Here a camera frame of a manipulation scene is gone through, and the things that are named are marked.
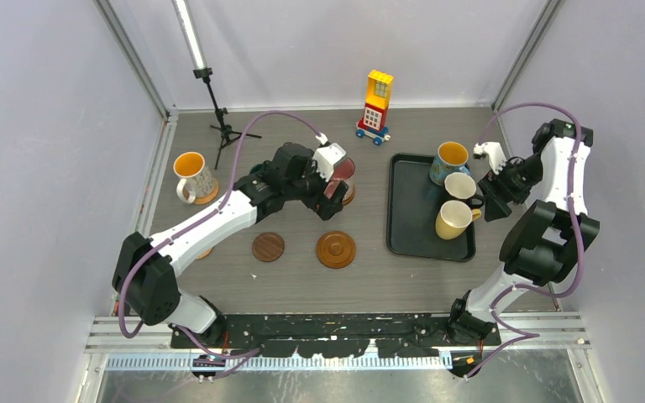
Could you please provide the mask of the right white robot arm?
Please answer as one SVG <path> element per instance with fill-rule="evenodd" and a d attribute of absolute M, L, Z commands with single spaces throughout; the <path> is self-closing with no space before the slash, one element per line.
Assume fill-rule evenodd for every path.
<path fill-rule="evenodd" d="M 478 181 L 485 198 L 485 220 L 509 217 L 537 190 L 539 198 L 518 219 L 501 245 L 501 266 L 483 284 L 452 305 L 446 333 L 452 343 L 484 340 L 497 329 L 496 315 L 530 290 L 543 291 L 570 274 L 579 275 L 581 254 L 595 240 L 600 224 L 584 202 L 585 161 L 594 134 L 559 119 L 543 124 L 532 137 L 532 154 L 506 157 L 498 143 L 477 144 L 474 156 L 489 160 Z"/>

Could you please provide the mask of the white patterned mug orange inside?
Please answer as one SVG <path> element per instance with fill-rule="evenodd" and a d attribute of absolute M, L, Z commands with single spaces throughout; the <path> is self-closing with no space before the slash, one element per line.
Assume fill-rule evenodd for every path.
<path fill-rule="evenodd" d="M 206 159 L 200 153 L 190 151 L 179 155 L 173 164 L 173 170 L 178 178 L 176 194 L 181 202 L 182 182 L 199 181 L 215 179 L 207 165 Z"/>

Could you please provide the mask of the dark green mug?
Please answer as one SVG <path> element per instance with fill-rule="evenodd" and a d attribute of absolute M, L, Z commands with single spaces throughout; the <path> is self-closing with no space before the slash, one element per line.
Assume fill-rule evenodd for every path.
<path fill-rule="evenodd" d="M 261 175 L 262 175 L 262 172 L 263 172 L 264 170 L 265 170 L 265 165 L 264 165 L 264 164 L 257 164 L 257 165 L 254 165 L 254 166 L 250 169 L 249 173 L 250 173 L 251 175 L 261 176 Z"/>

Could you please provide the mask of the pink mug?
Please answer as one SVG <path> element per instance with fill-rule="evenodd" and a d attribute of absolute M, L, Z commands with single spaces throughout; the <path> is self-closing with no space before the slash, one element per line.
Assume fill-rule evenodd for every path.
<path fill-rule="evenodd" d="M 353 184 L 354 182 L 352 178 L 354 176 L 355 170 L 356 170 L 356 165 L 354 161 L 350 158 L 347 158 L 345 161 L 343 161 L 340 165 L 338 165 L 335 168 L 335 171 L 333 172 L 333 176 L 331 180 L 328 182 L 328 185 L 325 190 L 327 190 L 330 186 L 334 188 L 335 186 L 339 186 L 342 183 L 345 183 L 346 185 L 350 183 Z"/>

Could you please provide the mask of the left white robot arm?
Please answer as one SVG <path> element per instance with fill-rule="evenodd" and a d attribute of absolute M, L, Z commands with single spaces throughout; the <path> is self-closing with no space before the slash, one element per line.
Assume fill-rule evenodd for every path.
<path fill-rule="evenodd" d="M 178 277 L 204 252 L 279 212 L 287 202 L 302 202 L 323 221 L 341 212 L 347 185 L 330 185 L 348 162 L 337 143 L 309 149 L 288 142 L 272 160 L 256 165 L 221 199 L 184 222 L 149 237 L 129 234 L 112 280 L 121 306 L 139 316 L 140 326 L 183 326 L 203 347 L 217 346 L 224 334 L 218 310 L 204 297 L 183 291 Z"/>

